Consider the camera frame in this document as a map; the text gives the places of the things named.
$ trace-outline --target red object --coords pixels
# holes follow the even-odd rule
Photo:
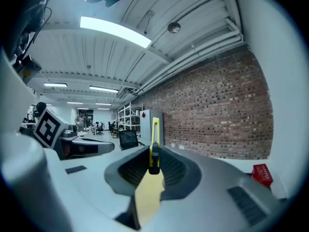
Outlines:
[[[266,164],[253,165],[251,177],[267,188],[270,188],[270,184],[273,182]]]

